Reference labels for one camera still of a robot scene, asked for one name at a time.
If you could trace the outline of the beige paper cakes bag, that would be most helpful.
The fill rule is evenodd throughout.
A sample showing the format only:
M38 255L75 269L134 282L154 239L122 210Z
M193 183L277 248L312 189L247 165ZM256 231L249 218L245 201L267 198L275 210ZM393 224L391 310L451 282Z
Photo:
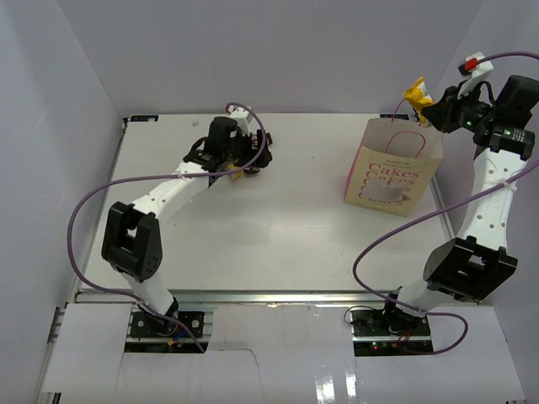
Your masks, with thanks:
M344 202L410 216L443 158L442 133L411 120L368 120L351 165Z

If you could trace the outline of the yellow candy pack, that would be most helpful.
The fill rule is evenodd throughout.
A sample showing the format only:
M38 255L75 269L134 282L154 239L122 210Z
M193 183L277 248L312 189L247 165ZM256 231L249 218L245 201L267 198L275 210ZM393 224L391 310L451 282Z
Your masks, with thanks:
M435 101L427 90L424 77L420 77L403 93L403 99L408 102L412 109L417 113L419 122L422 126L431 126L431 123L423 115L423 109L434 105Z

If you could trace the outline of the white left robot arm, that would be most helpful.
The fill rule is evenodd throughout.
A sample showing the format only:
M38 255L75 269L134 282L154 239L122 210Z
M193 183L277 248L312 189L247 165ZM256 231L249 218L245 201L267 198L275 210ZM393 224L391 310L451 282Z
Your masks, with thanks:
M271 135L249 131L248 117L216 117L207 136L197 140L174 171L174 177L129 204L114 203L107 215L101 257L121 274L149 326L161 336L178 326L179 304L165 288L158 269L163 260L161 227L221 173L256 174L272 155Z

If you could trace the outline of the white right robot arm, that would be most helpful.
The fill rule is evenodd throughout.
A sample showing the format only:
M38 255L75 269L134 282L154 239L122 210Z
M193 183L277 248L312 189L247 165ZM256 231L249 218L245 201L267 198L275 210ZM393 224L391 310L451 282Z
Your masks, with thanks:
M437 306L483 300L516 271L518 261L509 255L506 238L516 187L508 180L522 172L535 145L534 133L525 127L538 102L538 82L512 75L490 103L480 100L479 86L463 97L458 91L446 89L441 101L422 113L443 133L473 133L473 193L501 188L469 203L459 232L430 254L422 278L391 295L380 323L393 336L416 327Z

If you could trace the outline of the yellow candy bar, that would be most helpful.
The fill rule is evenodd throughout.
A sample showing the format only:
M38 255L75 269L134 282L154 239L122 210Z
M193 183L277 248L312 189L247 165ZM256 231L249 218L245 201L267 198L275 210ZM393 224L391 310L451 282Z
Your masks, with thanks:
M229 164L226 167L227 176L231 180L240 178L243 175L243 170L240 167L237 167L233 164Z

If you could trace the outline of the brown candy wrapper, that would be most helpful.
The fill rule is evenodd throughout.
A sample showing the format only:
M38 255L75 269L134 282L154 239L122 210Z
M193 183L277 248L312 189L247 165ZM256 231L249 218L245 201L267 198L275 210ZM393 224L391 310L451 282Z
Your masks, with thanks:
M257 173L259 173L259 171L260 169L257 167L249 167L243 170L246 175L256 175Z

